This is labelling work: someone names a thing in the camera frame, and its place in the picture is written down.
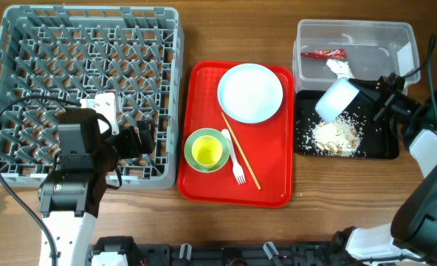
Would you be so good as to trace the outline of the white tissue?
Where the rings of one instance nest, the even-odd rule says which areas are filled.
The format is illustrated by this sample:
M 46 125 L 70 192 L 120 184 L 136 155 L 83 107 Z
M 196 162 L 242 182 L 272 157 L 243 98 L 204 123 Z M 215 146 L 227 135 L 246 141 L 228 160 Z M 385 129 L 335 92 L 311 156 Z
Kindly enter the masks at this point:
M 326 65 L 329 69 L 337 75 L 337 78 L 354 78 L 354 75 L 346 61 L 337 59 L 328 59 Z

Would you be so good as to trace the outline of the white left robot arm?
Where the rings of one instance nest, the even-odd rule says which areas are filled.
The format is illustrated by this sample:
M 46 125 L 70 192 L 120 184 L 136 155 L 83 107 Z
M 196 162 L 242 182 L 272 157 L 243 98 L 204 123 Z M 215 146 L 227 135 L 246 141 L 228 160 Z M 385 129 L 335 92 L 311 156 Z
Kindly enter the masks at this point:
M 83 265 L 94 233 L 100 201 L 111 186 L 106 175 L 120 160 L 154 150 L 154 125 L 145 120 L 114 134 L 102 132 L 106 118 L 93 109 L 68 109 L 58 117 L 59 165 L 38 189 L 42 221 L 40 265 Z

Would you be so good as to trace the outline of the yellow plastic cup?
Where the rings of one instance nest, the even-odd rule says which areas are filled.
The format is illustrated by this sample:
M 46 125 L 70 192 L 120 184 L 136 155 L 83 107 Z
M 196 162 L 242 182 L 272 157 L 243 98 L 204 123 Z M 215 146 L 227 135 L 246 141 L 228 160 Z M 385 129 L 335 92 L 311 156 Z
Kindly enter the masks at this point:
M 217 165 L 222 153 L 221 143 L 210 135 L 197 138 L 192 145 L 193 159 L 204 168 L 212 168 Z

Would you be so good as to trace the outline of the red snack wrapper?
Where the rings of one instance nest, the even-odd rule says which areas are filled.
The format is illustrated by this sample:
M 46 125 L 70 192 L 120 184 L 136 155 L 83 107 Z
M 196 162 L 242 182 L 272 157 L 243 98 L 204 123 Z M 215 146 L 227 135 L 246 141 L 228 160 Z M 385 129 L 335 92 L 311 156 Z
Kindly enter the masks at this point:
M 301 52 L 300 55 L 304 58 L 314 59 L 346 59 L 347 55 L 344 49 L 334 50 L 314 50 L 311 52 Z

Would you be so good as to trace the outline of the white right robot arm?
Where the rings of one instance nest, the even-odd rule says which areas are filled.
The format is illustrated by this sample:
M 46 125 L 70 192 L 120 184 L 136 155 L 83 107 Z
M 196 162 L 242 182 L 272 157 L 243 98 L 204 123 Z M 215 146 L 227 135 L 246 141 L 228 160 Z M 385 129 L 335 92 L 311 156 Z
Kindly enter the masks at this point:
M 415 262 L 437 265 L 437 87 L 424 102 L 402 94 L 405 79 L 396 74 L 377 81 L 341 78 L 319 100 L 324 121 L 335 119 L 358 100 L 372 122 L 388 118 L 390 128 L 402 127 L 402 141 L 424 179 L 396 212 L 389 225 L 349 228 L 333 245 L 344 247 L 343 265 Z

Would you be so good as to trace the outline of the light blue small bowl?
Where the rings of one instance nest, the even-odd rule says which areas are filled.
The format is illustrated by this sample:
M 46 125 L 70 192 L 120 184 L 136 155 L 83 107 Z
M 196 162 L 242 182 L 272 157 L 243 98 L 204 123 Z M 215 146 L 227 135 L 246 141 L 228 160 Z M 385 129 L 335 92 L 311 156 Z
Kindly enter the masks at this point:
M 339 78 L 324 93 L 315 106 L 315 111 L 325 123 L 335 120 L 359 94 L 358 88 L 348 78 Z

